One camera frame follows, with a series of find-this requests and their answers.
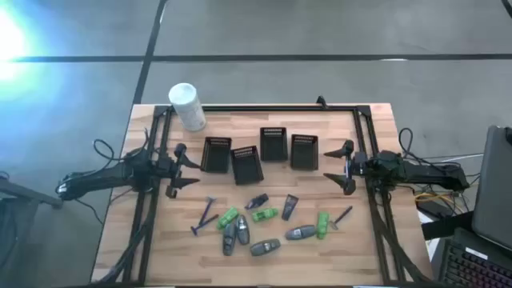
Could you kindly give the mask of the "black power adapter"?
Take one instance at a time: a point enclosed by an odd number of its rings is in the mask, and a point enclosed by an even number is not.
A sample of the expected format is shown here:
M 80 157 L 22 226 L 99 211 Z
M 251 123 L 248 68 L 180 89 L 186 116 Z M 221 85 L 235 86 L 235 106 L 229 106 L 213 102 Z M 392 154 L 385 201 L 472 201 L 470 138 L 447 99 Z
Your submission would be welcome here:
M 442 218 L 444 216 L 444 207 L 436 202 L 417 202 L 416 206 L 419 211 L 433 218 Z

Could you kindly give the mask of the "green travel bottle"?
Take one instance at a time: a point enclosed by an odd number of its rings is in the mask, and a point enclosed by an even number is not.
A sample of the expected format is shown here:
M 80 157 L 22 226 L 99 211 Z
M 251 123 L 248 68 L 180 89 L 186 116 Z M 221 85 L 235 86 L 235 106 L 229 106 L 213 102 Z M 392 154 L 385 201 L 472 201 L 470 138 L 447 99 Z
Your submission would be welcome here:
M 238 209 L 236 207 L 232 206 L 224 213 L 223 216 L 221 216 L 218 219 L 218 222 L 216 225 L 217 229 L 223 230 L 229 223 L 231 223 L 233 220 L 235 220 L 238 215 L 239 215 Z
M 252 219 L 254 222 L 261 222 L 268 219 L 271 219 L 278 215 L 277 208 L 265 208 L 263 210 L 259 210 L 252 213 Z
M 317 220 L 317 238 L 324 239 L 327 235 L 329 225 L 329 214 L 327 212 L 321 211 L 318 213 Z

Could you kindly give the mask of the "black aluminium table frame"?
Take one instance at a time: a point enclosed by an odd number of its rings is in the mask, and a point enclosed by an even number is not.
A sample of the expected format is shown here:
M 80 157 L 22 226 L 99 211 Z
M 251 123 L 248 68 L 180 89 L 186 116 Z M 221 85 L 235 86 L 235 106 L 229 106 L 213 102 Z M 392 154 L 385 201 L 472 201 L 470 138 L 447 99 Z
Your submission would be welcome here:
M 136 105 L 131 111 L 124 150 L 140 146 L 145 130 L 154 130 L 157 143 L 169 149 L 183 143 L 187 156 L 200 162 L 207 136 L 231 138 L 233 148 L 257 146 L 263 126 L 284 126 L 289 134 L 318 137 L 319 168 L 316 171 L 292 170 L 286 162 L 262 164 L 264 179 L 257 184 L 238 186 L 232 173 L 209 174 L 184 169 L 196 182 L 170 199 L 161 194 L 151 238 L 149 260 L 142 281 L 148 286 L 341 286 L 378 285 L 382 274 L 374 240 L 365 183 L 358 180 L 351 196 L 324 173 L 339 174 L 344 163 L 324 153 L 339 148 L 348 139 L 366 135 L 356 128 L 364 108 L 349 111 L 346 105 L 324 110 L 318 105 L 284 106 L 208 106 L 206 127 L 191 133 L 182 127 L 177 115 L 160 114 L 152 105 Z M 268 206 L 282 208 L 288 194 L 299 198 L 288 221 L 275 217 L 251 223 L 250 238 L 259 242 L 283 239 L 296 226 L 315 223 L 325 211 L 337 217 L 347 207 L 353 209 L 338 230 L 324 239 L 283 241 L 281 247 L 254 257 L 247 246 L 236 245 L 231 256 L 222 253 L 222 234 L 209 224 L 194 236 L 190 227 L 203 214 L 208 197 L 215 198 L 208 214 L 224 214 L 232 206 L 242 210 L 253 197 L 268 194 Z

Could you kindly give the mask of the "black toothpaste tube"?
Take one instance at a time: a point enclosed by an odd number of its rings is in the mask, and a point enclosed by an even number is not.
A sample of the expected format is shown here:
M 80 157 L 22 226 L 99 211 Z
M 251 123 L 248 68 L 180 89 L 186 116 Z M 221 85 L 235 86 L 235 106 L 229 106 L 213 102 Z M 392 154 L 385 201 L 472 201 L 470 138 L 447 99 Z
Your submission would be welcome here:
M 294 211 L 294 208 L 298 204 L 299 198 L 288 194 L 284 203 L 283 211 L 282 211 L 282 220 L 288 221 L 290 219 L 291 214 Z

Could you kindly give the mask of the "white wipes canister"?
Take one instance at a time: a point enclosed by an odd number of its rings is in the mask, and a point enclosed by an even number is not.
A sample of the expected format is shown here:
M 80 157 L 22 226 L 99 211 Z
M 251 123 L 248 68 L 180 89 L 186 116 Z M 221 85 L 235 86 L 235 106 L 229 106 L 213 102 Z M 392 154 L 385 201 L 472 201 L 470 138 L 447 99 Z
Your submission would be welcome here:
M 205 127 L 206 117 L 192 84 L 181 82 L 172 86 L 168 98 L 186 130 L 200 131 Z

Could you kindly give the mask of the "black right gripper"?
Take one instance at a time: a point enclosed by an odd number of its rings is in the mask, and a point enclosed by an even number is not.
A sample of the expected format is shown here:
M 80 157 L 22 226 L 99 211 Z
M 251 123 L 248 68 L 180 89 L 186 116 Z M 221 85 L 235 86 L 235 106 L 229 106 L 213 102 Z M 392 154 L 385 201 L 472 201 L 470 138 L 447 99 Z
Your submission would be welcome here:
M 366 173 L 366 153 L 355 152 L 354 142 L 352 140 L 346 140 L 341 149 L 326 152 L 324 155 L 331 158 L 345 157 L 345 175 L 331 173 L 324 173 L 323 175 L 343 188 L 344 195 L 352 195 L 356 189 L 353 176 L 364 176 Z

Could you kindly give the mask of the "black plastic basket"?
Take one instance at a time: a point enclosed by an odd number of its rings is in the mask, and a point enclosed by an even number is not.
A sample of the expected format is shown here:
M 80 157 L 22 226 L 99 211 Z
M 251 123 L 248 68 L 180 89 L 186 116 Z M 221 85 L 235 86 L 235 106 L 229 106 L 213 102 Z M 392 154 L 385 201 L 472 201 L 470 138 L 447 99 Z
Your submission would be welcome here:
M 260 128 L 260 154 L 264 162 L 283 162 L 288 159 L 285 127 Z
M 264 179 L 256 146 L 234 149 L 230 156 L 236 185 L 253 184 Z
M 291 137 L 290 166 L 293 170 L 318 169 L 318 137 L 293 134 Z
M 201 171 L 226 174 L 229 169 L 231 138 L 206 137 L 202 152 Z

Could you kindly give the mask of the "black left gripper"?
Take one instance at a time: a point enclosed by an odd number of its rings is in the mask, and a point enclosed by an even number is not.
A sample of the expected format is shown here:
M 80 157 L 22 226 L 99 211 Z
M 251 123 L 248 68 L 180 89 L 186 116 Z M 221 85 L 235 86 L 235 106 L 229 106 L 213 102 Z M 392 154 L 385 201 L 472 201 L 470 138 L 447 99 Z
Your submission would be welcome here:
M 188 159 L 185 154 L 186 145 L 179 143 L 174 150 L 175 160 L 164 151 L 163 148 L 158 148 L 158 168 L 161 171 L 163 178 L 169 178 L 170 184 L 166 188 L 166 196 L 168 198 L 176 198 L 178 190 L 185 186 L 199 182 L 197 178 L 183 178 L 182 166 L 192 169 L 200 169 L 201 166 Z

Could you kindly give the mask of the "blue disposable razor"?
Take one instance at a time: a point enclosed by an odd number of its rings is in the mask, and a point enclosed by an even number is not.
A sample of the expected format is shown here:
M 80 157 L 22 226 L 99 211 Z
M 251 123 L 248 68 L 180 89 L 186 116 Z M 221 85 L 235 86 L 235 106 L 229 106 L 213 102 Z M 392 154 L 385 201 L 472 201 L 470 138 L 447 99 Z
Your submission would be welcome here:
M 348 215 L 349 212 L 352 211 L 352 209 L 352 206 L 347 207 L 335 220 L 330 221 L 330 227 L 333 230 L 338 230 L 338 224 L 340 223 L 341 220 L 344 219 L 345 216 Z
M 194 236 L 198 236 L 198 231 L 199 231 L 201 228 L 203 228 L 203 227 L 207 226 L 208 224 L 210 224 L 211 222 L 213 222 L 214 220 L 216 220 L 218 217 L 219 217 L 219 215 L 218 215 L 218 214 L 216 214 L 216 215 L 214 215 L 213 217 L 208 218 L 207 220 L 205 220 L 205 221 L 201 222 L 201 223 L 200 223 L 200 224 L 198 224 L 197 226 L 192 226 L 192 227 L 190 228 L 190 230 L 192 231 L 192 233 L 193 233 L 193 235 L 194 235 Z
M 205 208 L 198 224 L 200 224 L 201 222 L 208 219 L 206 216 L 208 215 L 208 212 L 210 211 L 212 204 L 215 202 L 215 198 L 212 198 L 212 197 L 208 197 L 207 200 L 208 200 L 208 203 L 206 205 L 206 208 Z

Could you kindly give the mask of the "grey deodorant stick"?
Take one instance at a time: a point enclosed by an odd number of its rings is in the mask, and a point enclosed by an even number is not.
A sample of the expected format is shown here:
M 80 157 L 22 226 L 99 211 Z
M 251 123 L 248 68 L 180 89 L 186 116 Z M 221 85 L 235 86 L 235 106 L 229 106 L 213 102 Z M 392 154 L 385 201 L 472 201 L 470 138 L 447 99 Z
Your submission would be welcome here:
M 228 223 L 222 233 L 222 252 L 225 256 L 231 256 L 236 243 L 236 227 Z
M 250 253 L 252 256 L 263 256 L 271 253 L 281 246 L 280 241 L 277 238 L 267 239 L 253 244 L 250 247 Z
M 250 243 L 250 230 L 246 217 L 240 214 L 236 220 L 236 231 L 239 243 L 247 245 Z
M 285 233 L 285 239 L 289 241 L 302 240 L 316 235 L 316 227 L 314 225 L 298 226 L 288 230 Z

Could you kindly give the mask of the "black stand leg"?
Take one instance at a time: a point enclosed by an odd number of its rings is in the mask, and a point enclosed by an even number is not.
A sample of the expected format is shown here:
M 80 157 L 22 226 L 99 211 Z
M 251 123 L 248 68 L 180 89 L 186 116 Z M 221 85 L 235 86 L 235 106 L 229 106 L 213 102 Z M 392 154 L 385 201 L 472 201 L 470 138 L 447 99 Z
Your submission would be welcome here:
M 63 201 L 60 198 L 56 198 L 53 196 L 49 196 L 47 194 L 43 194 L 32 190 L 30 188 L 26 188 L 24 186 L 20 186 L 10 181 L 10 176 L 7 172 L 0 170 L 0 193 L 4 193 L 10 196 L 15 196 L 18 198 L 26 198 L 30 200 L 36 200 L 41 203 L 48 204 L 53 208 L 61 208 Z

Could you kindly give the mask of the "black backlit keyboard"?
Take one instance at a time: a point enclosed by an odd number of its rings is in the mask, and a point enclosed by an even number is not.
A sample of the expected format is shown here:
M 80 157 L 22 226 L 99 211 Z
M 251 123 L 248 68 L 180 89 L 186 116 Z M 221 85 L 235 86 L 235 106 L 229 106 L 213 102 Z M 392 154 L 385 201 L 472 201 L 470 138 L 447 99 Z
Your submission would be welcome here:
M 512 288 L 512 251 L 457 228 L 444 242 L 437 279 L 463 288 Z

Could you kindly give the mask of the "grey laptop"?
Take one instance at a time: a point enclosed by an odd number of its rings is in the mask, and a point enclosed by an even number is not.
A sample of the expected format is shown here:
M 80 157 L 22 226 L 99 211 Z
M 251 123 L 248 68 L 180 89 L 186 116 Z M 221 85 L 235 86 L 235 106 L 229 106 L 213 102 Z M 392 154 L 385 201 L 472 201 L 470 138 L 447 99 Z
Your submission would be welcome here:
M 512 127 L 488 128 L 472 227 L 512 250 Z

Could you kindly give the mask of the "dark blue toothpaste tube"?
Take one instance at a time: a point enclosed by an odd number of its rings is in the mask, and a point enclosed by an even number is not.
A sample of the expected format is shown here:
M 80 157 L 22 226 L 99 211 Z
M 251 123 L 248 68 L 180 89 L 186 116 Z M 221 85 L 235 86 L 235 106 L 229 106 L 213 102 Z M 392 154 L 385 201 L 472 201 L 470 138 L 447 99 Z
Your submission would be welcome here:
M 245 205 L 246 210 L 252 210 L 259 208 L 263 204 L 265 204 L 269 200 L 269 196 L 267 194 L 260 194 L 259 196 L 252 198 L 249 200 L 249 202 Z

